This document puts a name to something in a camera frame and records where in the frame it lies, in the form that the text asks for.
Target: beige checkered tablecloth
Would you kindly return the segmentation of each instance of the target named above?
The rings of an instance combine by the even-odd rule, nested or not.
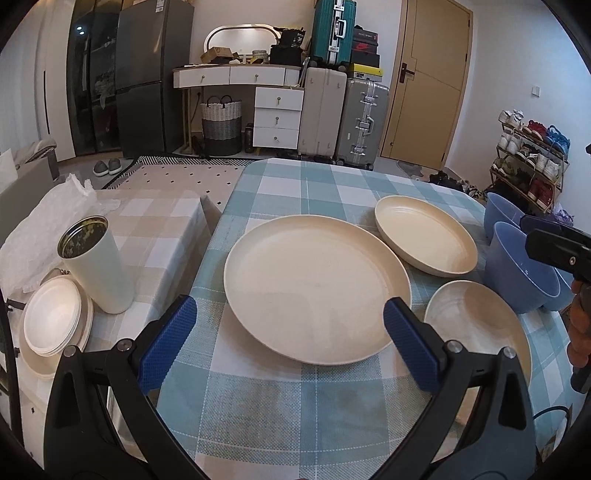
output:
[[[199,194],[185,190],[101,190],[99,200],[118,199],[108,213],[109,226],[121,258],[135,283],[131,307],[117,315],[95,305],[86,351],[111,348],[120,338],[135,338],[144,326],[166,310],[178,293],[188,293],[211,239]],[[11,314],[12,335],[18,347],[21,312]],[[52,381],[41,380],[17,358],[20,389],[43,412]]]

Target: laundry basket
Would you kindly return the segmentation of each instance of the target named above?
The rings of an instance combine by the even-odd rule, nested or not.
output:
[[[210,100],[217,98],[219,103]],[[211,96],[201,104],[205,151],[212,157],[226,157],[242,150],[242,101]]]

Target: blue basin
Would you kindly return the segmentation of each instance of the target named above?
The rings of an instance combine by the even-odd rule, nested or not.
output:
[[[558,268],[556,269],[556,274],[558,275],[558,283],[560,284],[560,294],[558,298],[544,303],[544,307],[551,312],[559,312],[563,308],[566,308],[574,298],[574,293],[570,289],[574,277],[570,273],[559,270]]]
[[[525,251],[526,235],[504,222],[494,226],[484,284],[497,292],[517,314],[531,312],[558,298],[556,269],[536,262]]]
[[[496,193],[489,193],[484,214],[484,232],[488,242],[490,243],[494,236],[495,223],[505,222],[519,228],[519,221],[524,215],[506,198]]]

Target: blue and white tablecloth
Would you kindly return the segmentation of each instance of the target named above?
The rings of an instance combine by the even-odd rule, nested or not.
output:
[[[346,220],[379,235],[376,202],[388,195],[426,200],[456,218],[474,238],[481,282],[488,246],[484,208],[467,195],[420,181],[353,168],[272,158],[248,166],[219,221],[191,295],[195,328],[165,379],[158,411],[189,455],[212,479],[368,479],[399,445],[425,408],[421,392],[390,346],[342,367],[305,365],[257,342],[230,310],[223,270],[234,243],[278,216],[310,213]],[[448,280],[405,265],[419,318]],[[532,352],[534,412],[581,405],[570,388],[568,344],[559,315],[521,316]],[[561,420],[537,421],[547,439]],[[450,445],[459,427],[450,433]]]

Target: hand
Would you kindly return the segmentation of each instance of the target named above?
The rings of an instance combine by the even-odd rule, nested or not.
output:
[[[583,282],[575,280],[571,286],[573,293],[577,295],[570,306],[570,344],[566,349],[570,363],[579,368],[587,365],[589,355],[591,355],[591,338],[587,335],[591,320],[581,306],[579,292],[582,285]]]

